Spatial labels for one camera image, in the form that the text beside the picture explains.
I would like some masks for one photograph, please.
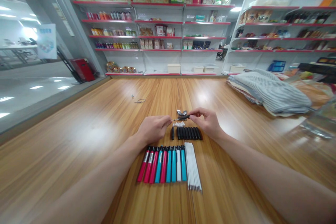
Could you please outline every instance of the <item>red pen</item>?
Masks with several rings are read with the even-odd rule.
[[[166,174],[167,174],[167,148],[163,147],[163,159],[162,159],[160,183],[166,182]]]
[[[143,180],[144,183],[148,183],[149,182],[149,176],[151,174],[152,171],[152,164],[153,164],[153,157],[154,157],[154,147],[151,147],[151,151],[149,154],[149,159],[148,159],[148,165],[147,165],[147,170],[145,173],[145,179]]]
[[[141,164],[141,168],[140,168],[140,172],[139,172],[139,176],[138,176],[138,179],[137,181],[138,182],[141,182],[142,181],[142,178],[144,177],[144,173],[145,173],[145,169],[146,169],[146,166],[147,166],[147,161],[148,161],[148,156],[149,156],[149,150],[150,150],[150,146],[148,146],[147,150],[146,150],[146,153],[145,153],[145,156],[143,158],[143,161],[142,161],[142,164]]]
[[[150,177],[149,177],[150,184],[154,184],[156,167],[158,165],[157,163],[158,163],[158,157],[159,157],[159,152],[158,152],[159,149],[160,147],[154,147],[154,161],[153,161],[152,171],[150,172]]]

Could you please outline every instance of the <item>poster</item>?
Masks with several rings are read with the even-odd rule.
[[[37,55],[40,59],[57,59],[56,25],[42,24],[37,27]]]

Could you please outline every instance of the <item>blue pen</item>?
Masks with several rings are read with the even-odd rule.
[[[171,168],[172,168],[172,148],[169,146],[168,147],[168,164],[167,164],[167,176],[166,176],[166,182],[170,183],[170,175],[172,173]]]
[[[155,177],[155,183],[160,183],[160,173],[161,173],[161,165],[162,165],[162,149],[163,145],[160,147],[160,152],[159,152],[159,160],[157,161],[157,169],[156,169],[156,177]]]
[[[182,163],[182,181],[187,181],[186,157],[184,154],[184,145],[181,145],[181,163]]]
[[[171,181],[176,182],[176,146],[173,147],[172,150],[172,161],[171,161]]]

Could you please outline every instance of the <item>wooden table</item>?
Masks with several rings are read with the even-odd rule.
[[[143,104],[135,100],[145,98]],[[231,136],[336,191],[335,141],[305,118],[274,118],[224,79],[113,79],[0,147],[0,223],[28,222],[136,132],[146,116],[202,106]],[[158,145],[182,145],[169,139]],[[186,183],[136,183],[142,152],[103,223],[286,223],[247,175],[204,136],[195,145],[203,194]]]

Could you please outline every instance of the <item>white storage box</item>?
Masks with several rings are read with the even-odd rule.
[[[200,73],[203,72],[204,66],[194,66],[194,72]]]
[[[207,73],[214,72],[215,68],[218,68],[216,64],[207,64],[204,66],[204,72],[207,72]]]
[[[167,64],[168,66],[168,73],[171,74],[179,74],[181,71],[181,65],[180,64]]]
[[[246,66],[234,66],[232,65],[230,68],[230,72],[234,72],[234,73],[241,73],[244,72]]]

